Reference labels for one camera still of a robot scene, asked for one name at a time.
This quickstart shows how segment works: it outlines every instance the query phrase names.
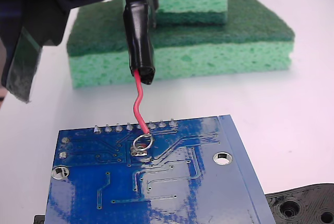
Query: black plastic piece with holes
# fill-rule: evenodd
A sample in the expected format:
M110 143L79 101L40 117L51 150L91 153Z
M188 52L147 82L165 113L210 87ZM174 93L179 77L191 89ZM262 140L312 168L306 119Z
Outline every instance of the black plastic piece with holes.
M267 194L277 224L334 224L334 184Z

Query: mounting hole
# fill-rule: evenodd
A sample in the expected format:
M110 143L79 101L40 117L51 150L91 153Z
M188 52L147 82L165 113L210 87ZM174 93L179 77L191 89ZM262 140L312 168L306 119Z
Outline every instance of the mounting hole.
M323 223L326 223L326 224L330 224L330 223L333 223L334 221L334 216L332 213L330 212L324 212L322 215L321 215L321 221Z
M300 207L296 202L287 201L280 206L280 211L285 217L292 218L299 214Z
M213 160L218 165L228 165L232 162L232 155L228 152L218 152L213 156Z
M67 167L57 167L51 172L51 177L56 180L63 180L69 175L69 169Z

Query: white table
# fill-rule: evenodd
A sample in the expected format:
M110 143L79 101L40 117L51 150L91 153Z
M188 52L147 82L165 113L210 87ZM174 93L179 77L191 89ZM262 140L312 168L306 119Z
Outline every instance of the white table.
M334 0L259 0L295 31L286 72L199 77L145 86L146 121L231 114L265 193L334 183ZM66 41L45 47L32 102L0 110L1 223L44 214L60 129L135 123L135 83L73 90Z

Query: red wire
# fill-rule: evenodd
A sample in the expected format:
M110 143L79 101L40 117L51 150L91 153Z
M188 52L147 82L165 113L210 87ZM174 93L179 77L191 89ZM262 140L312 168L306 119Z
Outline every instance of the red wire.
M141 80L140 80L140 75L139 75L138 70L134 71L134 76L135 76L137 90L138 90L138 97L134 104L134 114L144 134L149 134L150 130L148 129L144 119L141 117L140 112L139 112L139 105L144 96L144 93L142 91Z

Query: blue circuit board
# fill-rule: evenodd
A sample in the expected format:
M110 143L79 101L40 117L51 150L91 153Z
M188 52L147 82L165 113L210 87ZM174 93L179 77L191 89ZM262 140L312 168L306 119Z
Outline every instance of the blue circuit board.
M45 224L275 223L231 117L176 122L60 131Z

